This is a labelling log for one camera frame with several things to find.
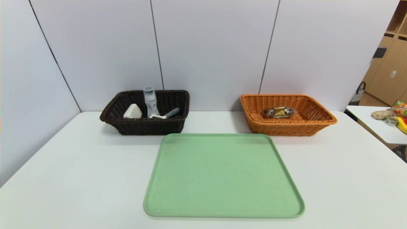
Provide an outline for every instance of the yellow fruit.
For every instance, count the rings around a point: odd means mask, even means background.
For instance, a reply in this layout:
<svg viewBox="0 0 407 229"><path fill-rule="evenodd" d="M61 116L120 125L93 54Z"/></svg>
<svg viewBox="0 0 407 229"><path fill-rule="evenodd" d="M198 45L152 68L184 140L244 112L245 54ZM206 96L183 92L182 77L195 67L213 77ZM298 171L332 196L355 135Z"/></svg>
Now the yellow fruit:
<svg viewBox="0 0 407 229"><path fill-rule="evenodd" d="M403 131L403 133L407 134L407 124L404 123L403 119L400 117L397 117L398 123L397 123L397 127Z"/></svg>

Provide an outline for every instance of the clear bottle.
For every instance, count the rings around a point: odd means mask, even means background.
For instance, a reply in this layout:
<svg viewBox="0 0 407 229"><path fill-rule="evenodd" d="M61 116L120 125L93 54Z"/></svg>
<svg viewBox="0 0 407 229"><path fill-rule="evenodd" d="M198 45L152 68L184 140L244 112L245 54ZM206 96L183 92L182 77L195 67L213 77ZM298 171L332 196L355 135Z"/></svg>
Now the clear bottle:
<svg viewBox="0 0 407 229"><path fill-rule="evenodd" d="M146 87L143 89L144 101L147 105L147 116L160 115L157 109L157 99L155 97L154 87Z"/></svg>

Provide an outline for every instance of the table surface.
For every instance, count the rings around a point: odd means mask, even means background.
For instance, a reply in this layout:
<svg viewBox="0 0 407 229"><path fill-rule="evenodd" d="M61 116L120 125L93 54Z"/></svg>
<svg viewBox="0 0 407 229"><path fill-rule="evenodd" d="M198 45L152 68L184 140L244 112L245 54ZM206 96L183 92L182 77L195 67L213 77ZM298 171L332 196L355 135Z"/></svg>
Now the table surface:
<svg viewBox="0 0 407 229"><path fill-rule="evenodd" d="M311 137L271 137L305 202L293 219L155 218L143 199L163 136L75 117L2 188L0 228L405 228L407 165L341 112ZM242 112L190 112L183 133L249 133Z"/></svg>
<svg viewBox="0 0 407 229"><path fill-rule="evenodd" d="M346 109L365 123L383 141L389 144L407 145L407 134L401 132L396 126L389 126L382 120L372 118L372 112L387 110L390 107L377 106L347 106Z"/></svg>

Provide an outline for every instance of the wicker basket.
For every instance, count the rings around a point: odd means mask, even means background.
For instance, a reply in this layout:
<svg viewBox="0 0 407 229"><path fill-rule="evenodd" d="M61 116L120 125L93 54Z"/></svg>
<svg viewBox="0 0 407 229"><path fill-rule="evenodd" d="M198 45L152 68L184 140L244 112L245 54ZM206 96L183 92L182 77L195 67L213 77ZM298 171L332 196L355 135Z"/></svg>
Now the wicker basket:
<svg viewBox="0 0 407 229"><path fill-rule="evenodd" d="M180 133L189 112L189 93L186 90L158 90L157 108L164 115L178 107L180 112L169 119L147 118L147 106L142 90L118 93L103 110L100 120L114 126L122 135L166 135ZM140 119L124 119L123 115L135 103L142 112Z"/></svg>
<svg viewBox="0 0 407 229"><path fill-rule="evenodd" d="M335 124L336 118L315 99L306 95L242 95L249 128L253 133L282 136L311 136ZM289 106L298 113L290 118L264 118L268 108Z"/></svg>

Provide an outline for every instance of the plastic tray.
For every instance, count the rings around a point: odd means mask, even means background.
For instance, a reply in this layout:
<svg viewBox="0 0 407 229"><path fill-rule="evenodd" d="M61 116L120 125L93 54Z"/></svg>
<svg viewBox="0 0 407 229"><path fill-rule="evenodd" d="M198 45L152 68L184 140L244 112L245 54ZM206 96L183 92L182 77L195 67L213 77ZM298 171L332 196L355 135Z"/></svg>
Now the plastic tray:
<svg viewBox="0 0 407 229"><path fill-rule="evenodd" d="M305 206L263 134L169 134L144 199L151 216L292 218Z"/></svg>

